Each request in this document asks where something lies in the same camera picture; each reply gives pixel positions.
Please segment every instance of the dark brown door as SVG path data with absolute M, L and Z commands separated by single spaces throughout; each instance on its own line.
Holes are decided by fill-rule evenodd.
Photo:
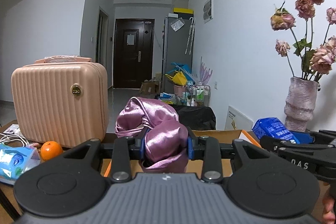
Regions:
M 154 19 L 116 19 L 113 64 L 115 88 L 139 89 L 152 78 Z

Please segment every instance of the human hand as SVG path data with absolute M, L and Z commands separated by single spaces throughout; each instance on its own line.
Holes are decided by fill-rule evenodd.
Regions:
M 323 203 L 323 223 L 324 224 L 334 224 L 336 217 L 335 214 L 332 212 L 334 207 L 335 200 L 329 194 L 328 189 L 323 196 L 322 203 Z

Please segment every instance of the vase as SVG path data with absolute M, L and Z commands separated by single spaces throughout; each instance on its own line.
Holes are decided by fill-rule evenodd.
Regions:
M 305 132 L 307 123 L 313 118 L 319 83 L 291 78 L 285 105 L 285 127 L 291 131 Z

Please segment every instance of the purple scrunchie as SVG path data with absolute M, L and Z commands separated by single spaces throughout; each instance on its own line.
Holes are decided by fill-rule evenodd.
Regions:
M 187 128 L 176 111 L 156 99 L 132 97 L 115 123 L 118 137 L 136 136 L 139 125 L 151 130 L 145 136 L 146 160 L 139 162 L 147 173 L 183 173 L 188 163 Z

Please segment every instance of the suitcase handle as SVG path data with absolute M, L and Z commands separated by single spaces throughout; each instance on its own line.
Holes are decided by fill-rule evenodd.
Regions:
M 63 62 L 92 62 L 90 57 L 80 57 L 75 55 L 55 55 L 36 60 L 34 64 L 41 63 L 63 63 Z

